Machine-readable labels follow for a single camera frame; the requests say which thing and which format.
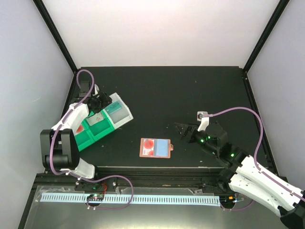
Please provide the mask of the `pink leather card holder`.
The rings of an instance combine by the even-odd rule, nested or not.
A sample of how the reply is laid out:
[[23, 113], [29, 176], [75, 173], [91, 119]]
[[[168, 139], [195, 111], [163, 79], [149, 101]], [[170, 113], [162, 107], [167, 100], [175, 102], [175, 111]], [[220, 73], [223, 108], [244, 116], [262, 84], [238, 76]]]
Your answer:
[[[153, 156], [144, 156], [142, 154], [143, 142], [145, 139], [154, 140], [154, 154]], [[140, 143], [139, 157], [145, 158], [170, 158], [173, 151], [173, 144], [170, 139], [156, 139], [156, 138], [142, 138]]]

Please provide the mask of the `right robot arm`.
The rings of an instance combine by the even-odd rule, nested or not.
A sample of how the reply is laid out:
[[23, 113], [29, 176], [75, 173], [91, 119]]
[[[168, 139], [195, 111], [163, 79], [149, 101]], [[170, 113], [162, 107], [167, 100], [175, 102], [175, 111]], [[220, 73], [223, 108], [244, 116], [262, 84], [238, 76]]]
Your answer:
[[197, 143], [224, 167], [216, 181], [221, 192], [231, 190], [251, 198], [279, 216], [289, 229], [305, 227], [305, 192], [255, 164], [253, 156], [229, 142], [227, 132], [218, 123], [204, 130], [180, 123], [175, 127], [181, 139]]

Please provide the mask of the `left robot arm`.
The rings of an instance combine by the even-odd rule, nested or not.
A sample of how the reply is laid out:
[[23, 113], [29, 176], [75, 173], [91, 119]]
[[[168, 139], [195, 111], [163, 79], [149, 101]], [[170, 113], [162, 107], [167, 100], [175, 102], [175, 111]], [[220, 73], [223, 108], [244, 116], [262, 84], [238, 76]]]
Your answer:
[[95, 166], [81, 159], [75, 139], [81, 123], [112, 103], [112, 99], [99, 90], [95, 83], [81, 82], [81, 92], [69, 105], [61, 120], [51, 129], [40, 133], [41, 157], [45, 169], [54, 174], [74, 175], [84, 178], [91, 190], [102, 186], [102, 178], [95, 174]]

